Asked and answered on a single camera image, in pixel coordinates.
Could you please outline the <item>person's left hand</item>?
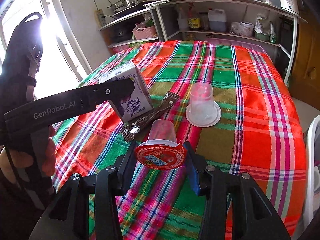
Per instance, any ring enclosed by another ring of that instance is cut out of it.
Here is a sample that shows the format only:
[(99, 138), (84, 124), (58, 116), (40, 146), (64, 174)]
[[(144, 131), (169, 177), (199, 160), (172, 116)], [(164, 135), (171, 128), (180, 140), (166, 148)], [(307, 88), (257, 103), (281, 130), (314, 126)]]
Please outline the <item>person's left hand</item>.
[[(49, 138), (48, 144), (45, 151), (46, 159), (42, 164), (42, 171), (49, 177), (51, 177), (55, 173), (55, 164), (56, 164), (56, 156), (55, 156), (55, 144), (51, 137), (56, 134), (53, 126), (49, 126)], [(16, 168), (26, 168), (33, 164), (33, 158), (25, 152), (19, 152), (17, 150), (9, 150), (12, 163)], [(12, 166), (8, 159), (8, 154), (5, 149), (1, 151), (1, 171), (5, 178), (11, 182), (12, 184), (16, 183), (16, 177), (12, 170)]]

